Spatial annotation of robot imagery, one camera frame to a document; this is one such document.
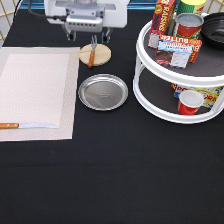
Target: metal rod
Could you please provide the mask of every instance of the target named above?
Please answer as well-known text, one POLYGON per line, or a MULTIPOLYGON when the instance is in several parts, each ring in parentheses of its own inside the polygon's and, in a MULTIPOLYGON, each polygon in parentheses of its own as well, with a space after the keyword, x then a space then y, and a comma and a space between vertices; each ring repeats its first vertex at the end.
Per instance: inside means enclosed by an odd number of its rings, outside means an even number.
POLYGON ((211 3, 210 3, 210 5, 209 5, 209 8, 208 8, 207 13, 209 13, 209 12, 210 12, 210 9, 211 9, 211 7, 212 7, 213 2, 214 2, 214 0, 212 0, 212 1, 211 1, 211 3))
POLYGON ((12 0, 12 2, 13 2, 13 5, 14 5, 14 7, 16 8, 16 4, 15 4, 15 1, 14 1, 14 0, 12 0))
MULTIPOLYGON (((6 15, 11 15, 11 14, 13 14, 14 12, 9 12, 9 13, 7 13, 6 15)), ((3 17, 3 16, 6 16, 5 14, 2 14, 2 15, 0 15, 0 17, 3 17)))
POLYGON ((221 12, 223 5, 224 5, 224 0, 223 0, 222 3, 221 3, 221 6, 220 6, 220 8, 219 8, 219 12, 221 12))
POLYGON ((1 36, 1 37, 0 37, 0 40, 5 41, 5 38, 6 38, 6 37, 3 37, 3 35, 2 35, 2 32, 1 32, 1 31, 0 31, 0 36, 1 36))
POLYGON ((4 5, 2 4, 2 0, 0 0, 0 3, 1 3, 1 5, 2 5, 2 9, 3 9, 4 13, 5 13, 5 16, 6 16, 6 19, 7 19, 7 21, 8 21, 8 24, 9 24, 9 26, 11 27, 11 24, 10 24, 10 22, 9 22, 9 18, 8 18, 7 14, 6 14, 4 5))

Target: red plastic cup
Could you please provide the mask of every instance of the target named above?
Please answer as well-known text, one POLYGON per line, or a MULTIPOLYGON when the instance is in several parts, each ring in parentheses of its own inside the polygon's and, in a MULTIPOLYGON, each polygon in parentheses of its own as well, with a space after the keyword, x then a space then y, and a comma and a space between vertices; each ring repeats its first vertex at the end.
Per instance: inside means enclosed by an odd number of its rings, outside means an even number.
POLYGON ((183 115, 194 115, 204 103, 201 93, 194 90, 184 90, 179 95, 178 110, 183 115))

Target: white shelf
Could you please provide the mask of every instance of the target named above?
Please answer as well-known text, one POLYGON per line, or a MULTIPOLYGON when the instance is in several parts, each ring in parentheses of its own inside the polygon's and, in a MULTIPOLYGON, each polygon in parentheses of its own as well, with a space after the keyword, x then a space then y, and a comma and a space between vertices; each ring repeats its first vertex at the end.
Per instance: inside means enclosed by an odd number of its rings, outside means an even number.
POLYGON ((224 85, 224 69, 223 74, 217 74, 218 76, 215 77, 194 77, 183 75, 182 73, 174 72, 169 70, 168 68, 162 67, 161 65, 157 64, 145 51, 144 48, 144 39, 145 35, 151 29, 152 21, 147 23, 139 34, 139 38, 137 41, 137 55, 139 56, 141 62, 144 66, 153 72, 155 75, 159 76, 160 78, 180 85, 185 85, 189 87, 202 87, 202 88, 209 88, 209 87, 218 87, 224 85))
POLYGON ((182 124, 200 123, 200 122, 210 120, 214 118, 215 116, 217 116, 224 107, 224 91, 221 92, 216 103, 214 104, 214 106, 209 112, 193 115, 193 116, 185 116, 185 115, 170 113, 168 111, 162 110, 156 107, 155 105, 153 105, 143 96, 143 94, 141 93, 139 89, 139 77, 144 68, 146 68, 147 70, 152 72, 154 75, 160 77, 163 80, 166 80, 170 83, 176 83, 176 84, 180 84, 184 86, 208 88, 208 87, 218 87, 218 86, 224 85, 223 74, 218 74, 218 76, 214 76, 214 77, 198 77, 198 76, 195 77, 195 76, 184 75, 176 71, 171 71, 157 64, 148 55, 148 53, 146 52, 144 48, 145 35, 149 32, 151 25, 152 25, 152 21, 150 21, 143 27, 143 29, 141 30, 139 34, 139 38, 136 45, 137 57, 136 57, 133 90, 139 103, 147 111, 154 114, 155 116, 160 117, 167 121, 175 122, 175 123, 182 123, 182 124))

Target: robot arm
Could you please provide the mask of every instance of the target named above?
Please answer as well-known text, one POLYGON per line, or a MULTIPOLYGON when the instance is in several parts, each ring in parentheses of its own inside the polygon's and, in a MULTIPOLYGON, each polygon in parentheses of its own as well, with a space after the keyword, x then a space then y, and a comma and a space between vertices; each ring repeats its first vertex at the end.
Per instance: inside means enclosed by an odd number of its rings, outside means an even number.
POLYGON ((113 28, 127 24, 127 5, 130 0, 44 0, 48 21, 61 24, 69 40, 75 40, 76 32, 102 32, 103 42, 109 42, 113 28), (51 17, 62 16, 65 21, 51 17))

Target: black tablecloth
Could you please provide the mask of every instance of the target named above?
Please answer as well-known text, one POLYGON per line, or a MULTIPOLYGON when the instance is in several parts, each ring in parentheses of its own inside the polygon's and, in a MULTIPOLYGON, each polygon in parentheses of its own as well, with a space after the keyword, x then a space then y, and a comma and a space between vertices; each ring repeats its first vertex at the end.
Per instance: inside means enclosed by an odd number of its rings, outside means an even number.
MULTIPOLYGON (((223 112, 194 125, 147 112, 132 91, 136 40, 153 12, 129 11, 115 29, 111 60, 88 69, 78 87, 105 73, 123 79, 121 107, 99 112, 76 99, 72 140, 0 143, 1 224, 223 224, 223 112)), ((58 25, 20 10, 4 47, 82 47, 58 25)))

